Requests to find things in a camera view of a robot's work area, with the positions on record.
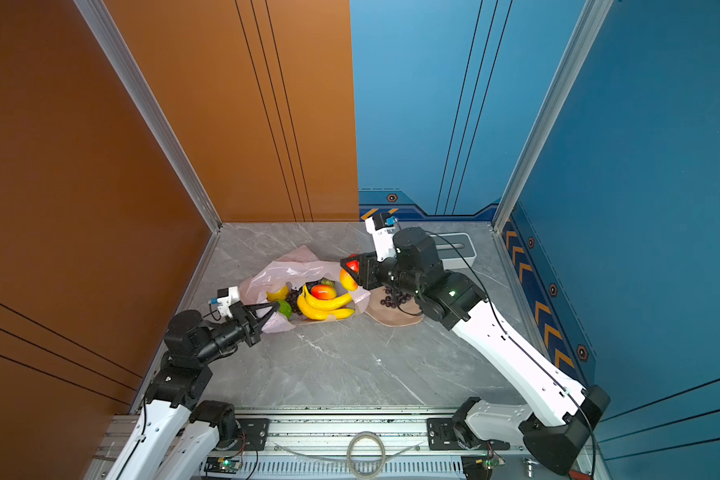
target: lime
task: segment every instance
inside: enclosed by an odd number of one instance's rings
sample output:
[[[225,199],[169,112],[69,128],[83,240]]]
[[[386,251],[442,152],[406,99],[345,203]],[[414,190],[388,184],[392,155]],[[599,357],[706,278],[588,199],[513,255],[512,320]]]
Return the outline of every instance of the lime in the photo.
[[[279,312],[286,316],[286,318],[290,318],[291,314],[293,314],[293,309],[291,309],[291,306],[286,302],[285,300],[278,300],[277,301],[280,304]]]

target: gray marble tabletop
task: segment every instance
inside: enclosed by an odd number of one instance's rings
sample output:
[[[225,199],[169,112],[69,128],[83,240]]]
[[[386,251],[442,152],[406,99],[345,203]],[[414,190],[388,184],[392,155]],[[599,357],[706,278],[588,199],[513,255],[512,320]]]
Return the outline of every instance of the gray marble tabletop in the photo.
[[[473,268],[494,304],[528,338],[500,262],[482,223],[406,223],[436,233],[467,232],[478,252]],[[192,299],[208,311],[219,288],[238,285],[270,261],[300,245],[321,260],[336,261],[373,250],[361,223],[225,224]],[[469,270],[460,270],[471,276]],[[203,399],[243,407],[458,406],[470,396],[523,403],[507,379],[475,349],[430,319],[405,327],[383,326],[366,314],[339,322],[300,325],[264,334],[253,348],[211,365]]]

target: plastic bag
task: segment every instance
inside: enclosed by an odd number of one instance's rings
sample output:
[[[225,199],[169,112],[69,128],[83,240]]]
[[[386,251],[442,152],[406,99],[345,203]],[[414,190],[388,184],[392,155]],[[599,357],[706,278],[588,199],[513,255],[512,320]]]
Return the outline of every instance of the plastic bag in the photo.
[[[323,262],[306,245],[285,254],[267,265],[255,276],[240,283],[240,300],[246,305],[267,302],[267,292],[277,292],[286,283],[294,289],[301,288],[307,282],[317,282],[321,278],[333,280],[337,285],[342,267],[338,262]],[[355,312],[364,312],[368,307],[371,293],[358,286],[349,292],[355,302]],[[264,333],[286,332],[296,328],[285,315],[275,312],[262,327]]]

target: blue wall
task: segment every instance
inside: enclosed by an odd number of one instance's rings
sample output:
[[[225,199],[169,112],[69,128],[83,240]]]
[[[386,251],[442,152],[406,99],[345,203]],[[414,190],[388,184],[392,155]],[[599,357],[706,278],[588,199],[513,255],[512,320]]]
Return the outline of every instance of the blue wall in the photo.
[[[361,190],[401,190],[427,214],[470,215],[495,202],[584,0],[350,5]]]
[[[614,2],[519,207],[606,417],[720,377],[720,1]],[[609,440],[716,408],[720,382],[602,422],[615,479],[720,478],[720,441],[630,456],[718,438],[720,413]]]

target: yellow fruit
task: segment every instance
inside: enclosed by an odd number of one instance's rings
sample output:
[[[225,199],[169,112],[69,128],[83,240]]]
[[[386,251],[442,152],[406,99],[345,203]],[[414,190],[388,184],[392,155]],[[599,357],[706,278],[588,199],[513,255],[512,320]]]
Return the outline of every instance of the yellow fruit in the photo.
[[[352,296],[349,293],[345,293],[342,296],[337,296],[330,300],[320,300],[310,295],[309,292],[304,289],[304,297],[307,300],[309,306],[316,308],[317,310],[336,310],[342,308],[349,302],[352,302]]]
[[[310,320],[327,320],[330,315],[335,316],[338,320],[343,320],[355,312],[351,308],[341,308],[330,311],[318,310],[307,303],[306,298],[304,297],[304,291],[296,299],[296,304],[304,316]]]
[[[278,300],[285,300],[286,297],[288,297],[288,294],[291,292],[291,289],[288,288],[288,285],[284,286],[279,292],[275,293],[269,293],[266,294],[266,299],[270,302],[277,302]]]
[[[338,275],[338,279],[342,282],[342,286],[350,292],[358,289],[358,284],[355,282],[355,279],[352,278],[352,275],[347,274],[346,270],[342,269],[342,272]]]

